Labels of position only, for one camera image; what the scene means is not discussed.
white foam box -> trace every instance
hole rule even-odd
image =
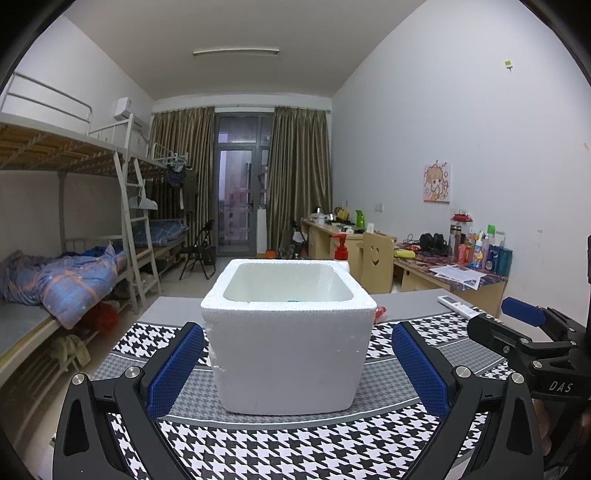
[[[233,260],[201,308],[226,410],[300,415],[353,403],[376,303],[338,262]]]

ceiling light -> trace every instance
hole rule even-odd
[[[200,57],[204,55],[254,55],[262,57],[276,57],[279,55],[278,48],[214,48],[211,50],[196,50],[193,52],[193,57]]]

bunk bed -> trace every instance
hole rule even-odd
[[[74,102],[78,110],[84,108],[87,113],[81,115],[69,112],[49,103],[14,92],[11,89],[15,79],[32,82],[38,87],[48,89],[54,94]],[[36,103],[74,118],[82,122],[85,133],[74,132],[35,119],[6,113],[3,111],[5,101],[11,96]],[[146,180],[162,176],[169,164],[177,165],[179,162],[185,162],[186,164],[186,157],[167,151],[159,145],[150,147],[149,142],[147,142],[148,147],[144,155],[132,152],[129,145],[135,126],[133,114],[128,119],[94,130],[91,130],[91,121],[92,107],[90,105],[43,82],[20,73],[14,73],[0,102],[0,171],[53,171],[57,173],[59,178],[59,228],[62,251],[68,251],[68,247],[77,250],[76,247],[80,244],[83,250],[86,250],[88,247],[95,247],[100,244],[120,242],[123,247],[126,266],[123,271],[118,272],[116,282],[127,280],[129,302],[134,310],[138,311],[138,296],[140,297],[141,307],[144,307],[145,294],[148,291],[157,287],[158,292],[161,293],[156,260],[175,249],[180,249],[181,245],[186,241],[186,235],[180,235],[165,246],[154,246],[150,234],[149,211],[130,207],[129,192],[133,192],[134,196],[145,197]],[[115,145],[113,143],[115,131],[122,128],[125,129],[125,143],[123,146]],[[102,140],[103,138],[108,140],[109,134],[111,135],[111,142]],[[121,190],[121,235],[93,239],[66,238],[64,185],[66,176],[69,173],[118,179]],[[144,226],[145,236],[147,237],[146,245],[141,248],[135,246],[134,226],[136,225]],[[153,280],[146,285],[141,281],[139,269],[147,264],[152,266]],[[46,343],[47,339],[57,335],[61,327],[62,325],[56,318],[41,306],[26,306],[0,300],[0,387],[27,359],[29,359],[27,363],[33,365],[28,367],[27,371],[34,372],[35,378],[43,380],[35,388],[34,404],[27,413],[24,424],[18,430],[15,439],[17,444],[34,410],[58,377],[63,372],[69,371],[70,368],[79,369],[75,355],[67,358],[65,364],[61,362],[56,369],[55,362],[48,364],[46,349],[40,348],[44,342]],[[90,342],[95,334],[96,332],[89,332],[83,339],[84,343]],[[30,383],[32,380],[32,377],[23,378],[21,382]]]

folding chair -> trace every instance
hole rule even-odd
[[[194,255],[193,265],[191,265],[191,272],[195,268],[195,264],[197,261],[201,264],[201,268],[203,269],[203,275],[205,275],[206,279],[210,279],[216,273],[216,248],[212,244],[212,230],[213,230],[213,220],[207,221],[203,228],[199,230],[197,234],[197,238],[195,240],[195,245],[192,247],[185,247],[181,249],[180,253],[187,255],[187,261],[183,267],[183,271],[181,272],[181,276],[179,280],[183,279],[183,274],[187,265],[191,260],[191,256]],[[205,272],[205,264],[213,265],[213,272],[211,275],[207,275]]]

balcony door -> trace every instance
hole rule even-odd
[[[217,251],[254,257],[257,217],[267,206],[273,117],[270,113],[220,113],[216,120]]]

